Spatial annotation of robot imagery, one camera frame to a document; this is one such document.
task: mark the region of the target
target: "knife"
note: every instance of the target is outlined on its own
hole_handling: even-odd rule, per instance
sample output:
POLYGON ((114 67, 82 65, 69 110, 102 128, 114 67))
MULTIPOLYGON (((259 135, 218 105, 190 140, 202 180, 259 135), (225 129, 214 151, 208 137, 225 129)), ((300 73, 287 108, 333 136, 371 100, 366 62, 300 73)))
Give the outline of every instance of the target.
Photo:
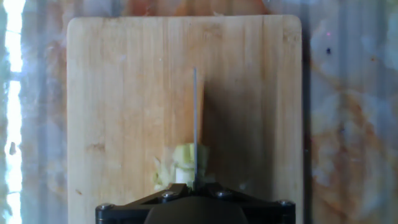
POLYGON ((197 191, 198 180, 198 98, 197 98, 197 68, 193 68, 193 148, 195 157, 195 177, 193 181, 193 191, 197 191))

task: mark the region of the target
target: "wooden cutting board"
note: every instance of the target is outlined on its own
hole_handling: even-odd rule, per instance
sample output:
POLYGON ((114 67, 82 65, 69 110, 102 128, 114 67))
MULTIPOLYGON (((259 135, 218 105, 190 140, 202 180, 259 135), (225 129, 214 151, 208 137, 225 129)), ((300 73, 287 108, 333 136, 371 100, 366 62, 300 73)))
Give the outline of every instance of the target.
POLYGON ((294 16, 82 18, 68 28, 69 223, 154 193, 154 157, 193 141, 208 173, 302 222, 302 36, 294 16))

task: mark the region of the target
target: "screw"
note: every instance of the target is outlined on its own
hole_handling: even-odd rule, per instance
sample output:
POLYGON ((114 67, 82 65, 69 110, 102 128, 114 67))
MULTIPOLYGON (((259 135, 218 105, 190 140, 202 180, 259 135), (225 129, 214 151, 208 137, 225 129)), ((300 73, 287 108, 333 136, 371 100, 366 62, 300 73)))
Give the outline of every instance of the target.
POLYGON ((112 204, 112 203, 103 203, 103 204, 99 205, 97 207, 97 209, 99 209, 99 210, 108 210, 108 209, 113 208, 113 207, 114 207, 114 204, 112 204))
POLYGON ((281 206, 291 206, 294 205, 294 202, 290 201, 290 200, 279 200, 278 203, 281 206))
POLYGON ((174 192, 172 192, 172 191, 167 191, 167 192, 164 192, 164 193, 162 194, 162 197, 163 197, 163 198, 170 198, 170 197, 173 197, 174 195, 175 195, 174 192))
POLYGON ((227 197, 230 196, 231 194, 232 193, 227 190, 220 190, 219 192, 216 193, 217 197, 219 198, 227 197))

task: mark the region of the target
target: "cutting board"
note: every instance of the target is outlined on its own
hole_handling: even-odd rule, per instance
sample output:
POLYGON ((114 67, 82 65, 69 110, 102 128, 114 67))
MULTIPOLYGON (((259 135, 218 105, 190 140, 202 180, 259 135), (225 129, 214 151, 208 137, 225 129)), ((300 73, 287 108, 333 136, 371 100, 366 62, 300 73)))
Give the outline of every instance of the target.
POLYGON ((81 18, 68 28, 69 223, 154 193, 154 158, 193 141, 207 173, 302 222, 302 36, 294 16, 81 18))

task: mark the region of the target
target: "black mount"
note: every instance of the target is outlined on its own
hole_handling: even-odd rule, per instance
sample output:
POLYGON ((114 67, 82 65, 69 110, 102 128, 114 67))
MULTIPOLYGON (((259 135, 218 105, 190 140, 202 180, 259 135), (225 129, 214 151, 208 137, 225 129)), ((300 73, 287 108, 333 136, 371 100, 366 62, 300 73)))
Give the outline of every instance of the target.
POLYGON ((95 218, 96 224, 295 224, 295 204, 265 202, 218 183, 206 184, 197 192, 186 184, 172 184, 127 205, 100 205, 95 218))

